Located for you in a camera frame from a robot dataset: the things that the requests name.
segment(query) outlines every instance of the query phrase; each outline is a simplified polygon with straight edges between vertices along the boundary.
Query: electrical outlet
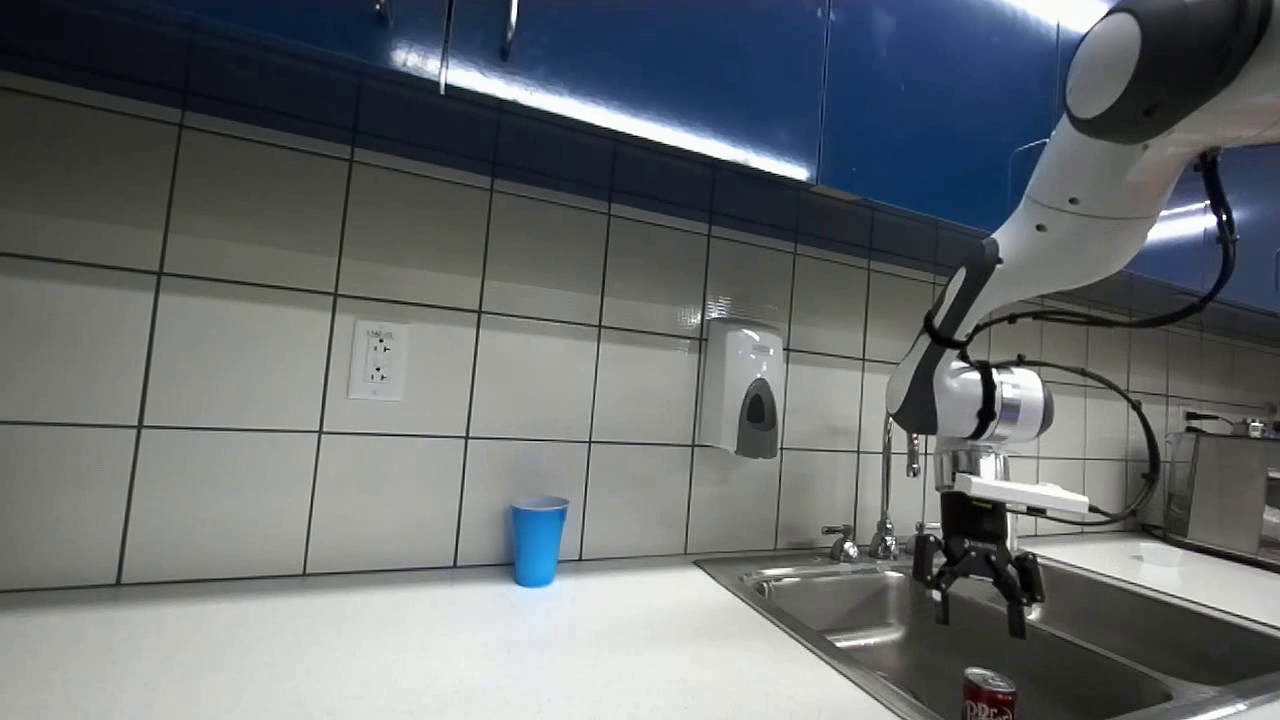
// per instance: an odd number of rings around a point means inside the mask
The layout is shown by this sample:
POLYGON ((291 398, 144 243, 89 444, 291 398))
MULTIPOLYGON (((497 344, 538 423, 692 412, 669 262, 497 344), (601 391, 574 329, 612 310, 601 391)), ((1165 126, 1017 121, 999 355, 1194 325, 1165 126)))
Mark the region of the electrical outlet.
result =
POLYGON ((354 398, 404 398, 409 331, 404 325, 357 321, 354 398))

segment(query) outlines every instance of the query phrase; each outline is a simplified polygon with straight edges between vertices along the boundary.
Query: white tile wall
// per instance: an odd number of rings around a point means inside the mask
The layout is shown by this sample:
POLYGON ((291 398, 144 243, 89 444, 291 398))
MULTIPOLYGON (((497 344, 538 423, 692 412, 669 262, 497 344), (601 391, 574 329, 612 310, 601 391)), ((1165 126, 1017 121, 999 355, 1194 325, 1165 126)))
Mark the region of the white tile wall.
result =
POLYGON ((680 557, 692 446, 592 446, 583 557, 680 557))
POLYGON ((169 273, 334 289, 339 159, 184 132, 176 167, 169 273))
POLYGON ((123 581, 295 576, 311 436, 144 432, 123 581))
POLYGON ((453 562, 466 439, 323 436, 311 570, 453 562))
POLYGON ((0 253, 156 266, 176 126, 0 92, 0 253))
POLYGON ((153 280, 0 260, 0 421, 136 423, 153 280))
MULTIPOLYGON (((53 96, 0 86, 0 587, 117 582, 123 533, 123 582, 505 562, 509 504, 532 490, 574 504, 563 559, 814 545, 847 521, 869 541, 885 387, 934 277, 53 96), (778 461, 695 446, 706 314, 788 336, 778 461), (404 398, 354 398, 357 321, 409 329, 404 398)), ((1169 466, 1184 408, 1280 394, 1278 347, 1195 329, 1017 325, 978 350, 1142 387, 1169 466)), ((1131 414, 1085 378, 1051 387, 1055 428, 1012 471, 1119 504, 1131 414)), ((937 525, 900 432, 894 471, 895 529, 922 498, 937 525)))

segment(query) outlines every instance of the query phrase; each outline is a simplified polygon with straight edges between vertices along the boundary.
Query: soap dispenser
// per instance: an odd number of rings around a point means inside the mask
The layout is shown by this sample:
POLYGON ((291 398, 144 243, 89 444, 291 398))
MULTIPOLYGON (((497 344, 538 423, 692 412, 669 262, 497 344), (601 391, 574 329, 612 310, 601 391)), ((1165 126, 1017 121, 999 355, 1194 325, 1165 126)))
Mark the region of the soap dispenser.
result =
POLYGON ((710 325, 700 439, 731 457, 778 457, 786 338, 771 329, 710 325))

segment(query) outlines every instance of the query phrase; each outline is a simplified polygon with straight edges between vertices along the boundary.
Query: red object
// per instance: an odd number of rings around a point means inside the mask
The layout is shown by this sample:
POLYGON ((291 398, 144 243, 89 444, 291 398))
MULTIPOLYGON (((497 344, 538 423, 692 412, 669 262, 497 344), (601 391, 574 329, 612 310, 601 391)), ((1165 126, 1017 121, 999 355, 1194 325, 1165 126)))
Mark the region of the red object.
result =
POLYGON ((959 720, 1017 720, 1017 682, 988 667, 964 667, 959 720))

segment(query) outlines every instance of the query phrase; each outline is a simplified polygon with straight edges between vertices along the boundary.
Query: blue cup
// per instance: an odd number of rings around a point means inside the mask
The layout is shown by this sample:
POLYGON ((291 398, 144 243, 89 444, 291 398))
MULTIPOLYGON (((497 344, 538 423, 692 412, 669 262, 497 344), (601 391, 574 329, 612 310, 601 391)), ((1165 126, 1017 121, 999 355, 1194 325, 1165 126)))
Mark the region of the blue cup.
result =
POLYGON ((538 494, 512 504, 512 581, 526 587, 543 587, 557 581, 563 494, 538 494))

